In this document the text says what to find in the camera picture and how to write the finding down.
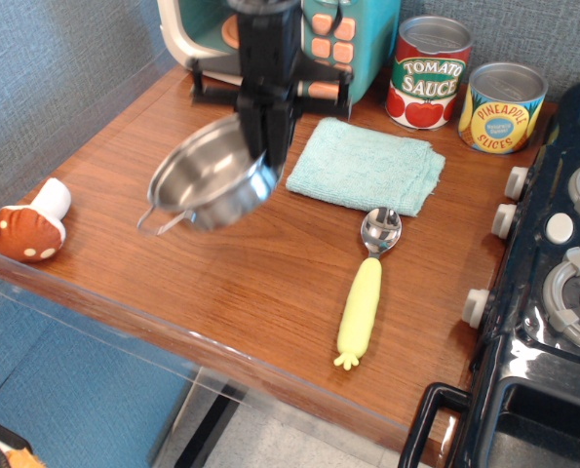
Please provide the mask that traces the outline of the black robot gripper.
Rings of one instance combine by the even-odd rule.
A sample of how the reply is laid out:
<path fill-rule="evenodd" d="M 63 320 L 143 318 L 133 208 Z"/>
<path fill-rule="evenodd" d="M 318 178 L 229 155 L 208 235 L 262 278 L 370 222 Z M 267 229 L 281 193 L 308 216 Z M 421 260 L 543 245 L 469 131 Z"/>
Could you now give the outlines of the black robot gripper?
<path fill-rule="evenodd" d="M 213 58 L 191 58 L 195 95 L 212 101 L 236 102 L 238 96 L 205 91 L 205 72 L 242 79 L 242 91 L 257 104 L 275 104 L 265 111 L 267 165 L 281 178 L 293 140 L 296 115 L 304 112 L 349 117 L 352 74 L 309 58 L 302 50 L 300 9 L 237 9 L 238 51 Z M 335 98 L 301 97 L 303 82 L 336 82 Z M 253 159 L 265 152 L 264 116 L 260 108 L 238 108 L 242 133 Z"/>

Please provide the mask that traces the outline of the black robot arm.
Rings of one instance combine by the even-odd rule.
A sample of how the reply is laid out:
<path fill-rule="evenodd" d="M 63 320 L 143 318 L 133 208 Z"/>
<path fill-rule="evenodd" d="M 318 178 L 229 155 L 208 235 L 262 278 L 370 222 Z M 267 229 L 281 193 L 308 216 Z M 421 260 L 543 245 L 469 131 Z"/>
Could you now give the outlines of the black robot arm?
<path fill-rule="evenodd" d="M 314 61 L 301 47 L 298 1 L 231 1 L 238 51 L 191 58 L 193 98 L 232 104 L 254 160 L 283 172 L 295 123 L 305 112 L 349 116 L 350 72 Z"/>

